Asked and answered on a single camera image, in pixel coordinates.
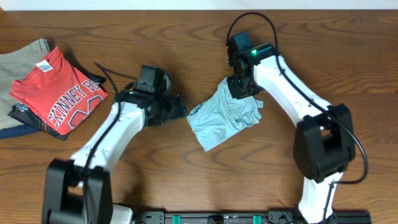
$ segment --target wood grain surface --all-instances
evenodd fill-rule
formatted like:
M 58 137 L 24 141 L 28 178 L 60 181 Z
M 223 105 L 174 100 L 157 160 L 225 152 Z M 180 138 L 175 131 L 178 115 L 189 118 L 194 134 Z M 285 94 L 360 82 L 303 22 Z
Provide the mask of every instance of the wood grain surface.
M 170 72 L 174 92 L 190 111 L 210 98 L 233 70 L 226 64 L 227 30 L 241 11 L 7 12 L 0 53 L 36 39 L 59 46 L 78 68 L 116 70 L 118 87 L 138 77 L 141 65 Z M 398 12 L 264 11 L 279 32 L 280 51 L 292 70 L 322 98 L 351 110 L 354 131 L 370 162 L 359 185 L 337 186 L 338 210 L 369 210 L 374 223 L 398 222 Z M 270 27 L 247 17 L 256 43 L 273 42 Z M 108 116 L 114 91 L 61 141 L 45 133 L 0 140 L 0 222 L 39 223 L 45 170 L 68 159 Z M 114 202 L 168 211 L 263 211 L 294 208 L 303 176 L 292 157 L 295 128 L 267 93 L 259 124 L 204 152 L 186 119 L 145 127 L 129 143 L 112 174 Z M 358 178 L 362 158 L 344 180 Z
M 0 23 L 3 15 L 4 15 L 4 10 L 0 7 Z

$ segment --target folded t-shirt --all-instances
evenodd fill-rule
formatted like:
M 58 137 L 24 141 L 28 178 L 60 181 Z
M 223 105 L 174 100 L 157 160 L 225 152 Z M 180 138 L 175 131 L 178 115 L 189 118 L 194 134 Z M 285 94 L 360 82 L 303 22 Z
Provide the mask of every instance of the folded t-shirt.
M 77 127 L 108 93 L 71 66 L 58 47 L 44 60 L 52 68 L 44 72 L 35 67 L 25 79 L 14 80 L 10 95 L 65 135 Z

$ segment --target light blue cloth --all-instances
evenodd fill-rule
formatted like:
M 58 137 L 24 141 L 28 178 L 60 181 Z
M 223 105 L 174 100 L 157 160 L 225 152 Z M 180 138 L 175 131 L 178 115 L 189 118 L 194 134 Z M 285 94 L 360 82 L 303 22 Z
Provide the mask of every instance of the light blue cloth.
M 226 78 L 218 85 L 216 93 L 200 103 L 187 116 L 199 143 L 209 151 L 240 130 L 251 127 L 261 119 L 258 108 L 263 102 L 253 96 L 237 100 L 229 93 Z

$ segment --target label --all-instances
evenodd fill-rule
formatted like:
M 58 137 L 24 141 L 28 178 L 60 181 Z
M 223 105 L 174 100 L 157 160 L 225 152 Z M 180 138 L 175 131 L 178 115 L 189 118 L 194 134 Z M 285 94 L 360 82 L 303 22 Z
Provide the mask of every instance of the label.
M 19 110 L 20 112 L 25 112 L 29 109 L 29 107 L 21 102 L 17 103 L 15 105 L 15 107 L 17 108 L 17 110 Z
M 43 60 L 43 61 L 37 63 L 36 66 L 43 72 L 48 72 L 51 69 L 53 69 L 53 67 L 48 63 L 47 60 Z

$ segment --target wire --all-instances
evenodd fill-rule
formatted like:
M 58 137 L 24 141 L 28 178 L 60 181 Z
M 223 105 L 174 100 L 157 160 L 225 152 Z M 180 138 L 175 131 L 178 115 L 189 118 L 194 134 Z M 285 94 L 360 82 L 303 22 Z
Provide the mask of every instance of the wire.
M 136 83 L 136 82 L 128 83 L 128 84 L 124 87 L 124 89 L 125 89 L 125 90 L 131 89 L 131 87 L 133 87 L 135 83 Z
M 95 62 L 95 64 L 97 65 L 97 66 L 99 66 L 100 67 L 100 69 L 102 70 L 102 71 L 107 71 L 107 72 L 109 72 L 109 73 L 112 73 L 112 74 L 115 74 L 115 75 L 118 75 L 118 76 L 120 76 L 120 77 L 125 77 L 125 78 L 132 78 L 132 79 L 137 79 L 136 77 L 131 77 L 131 76 L 129 76 L 129 75 L 125 75 L 125 74 L 123 74 L 123 73 L 119 73 L 119 72 L 115 72 L 115 71 L 113 71 L 113 70 L 109 70 L 109 69 L 107 69 L 107 68 L 105 68 L 105 67 L 103 67 L 102 65 L 99 65 L 98 63 L 96 63 Z
M 104 74 L 107 76 L 109 81 L 111 82 L 116 94 L 119 93 L 118 88 L 116 87 L 115 83 L 113 82 L 112 78 L 109 76 L 107 71 L 114 73 L 100 65 L 99 63 L 95 62 L 95 64 L 104 72 Z M 91 160 L 94 158 L 95 152 L 97 150 L 97 147 L 101 143 L 101 141 L 105 138 L 106 134 L 112 129 L 114 124 L 118 121 L 120 117 L 120 110 L 121 110 L 121 102 L 118 102 L 118 112 L 116 113 L 116 116 L 114 117 L 112 123 L 105 129 L 104 133 L 98 138 L 98 140 L 95 142 L 93 148 L 91 148 L 90 153 L 88 154 L 86 164 L 83 168 L 83 200 L 84 200 L 84 207 L 85 207 L 85 223 L 90 224 L 90 220 L 88 218 L 88 168 L 90 166 Z
M 259 12 L 247 12 L 244 13 L 240 16 L 238 16 L 235 21 L 232 23 L 231 27 L 229 28 L 228 31 L 228 35 L 226 37 L 226 45 L 228 45 L 228 41 L 229 41 L 229 35 L 232 31 L 233 26 L 235 25 L 235 23 L 240 20 L 240 18 L 247 16 L 247 15 L 255 15 L 255 16 L 261 16 L 262 18 L 264 18 L 272 27 L 272 31 L 274 31 L 274 38 L 275 38 L 275 54 L 276 54 L 276 64 L 278 66 L 278 69 L 280 71 L 280 73 L 285 77 L 285 79 L 292 85 L 292 87 L 298 91 L 298 93 L 300 95 L 302 95 L 312 106 L 316 107 L 316 109 L 320 110 L 322 113 L 324 113 L 325 115 L 327 115 L 333 122 L 335 122 L 338 126 L 340 126 L 341 129 L 343 129 L 346 133 L 348 133 L 351 138 L 354 140 L 355 144 L 358 146 L 359 151 L 361 152 L 362 158 L 363 158 L 363 162 L 364 162 L 364 172 L 363 175 L 357 179 L 357 180 L 351 180 L 351 181 L 332 181 L 330 182 L 330 187 L 329 187 L 329 192 L 328 192 L 328 196 L 326 198 L 326 205 L 324 208 L 324 212 L 323 212 L 323 218 L 322 218 L 322 222 L 325 222 L 325 218 L 326 218 L 326 211 L 327 208 L 329 206 L 329 201 L 330 201 L 330 197 L 331 197 L 331 191 L 332 189 L 335 187 L 335 184 L 358 184 L 360 182 L 362 182 L 366 176 L 368 175 L 369 172 L 369 162 L 368 162 L 368 157 L 366 156 L 365 150 L 363 149 L 360 141 L 358 140 L 358 138 L 339 120 L 337 119 L 335 116 L 333 116 L 331 113 L 329 113 L 327 110 L 323 109 L 321 106 L 319 106 L 318 104 L 316 104 L 311 98 L 309 98 L 299 87 L 297 87 L 297 85 L 286 75 L 285 70 L 282 68 L 282 66 L 280 65 L 279 62 L 279 45 L 278 45 L 278 36 L 277 36 L 277 32 L 276 32 L 276 28 L 274 26 L 274 24 L 272 23 L 272 21 L 265 15 L 259 13 Z

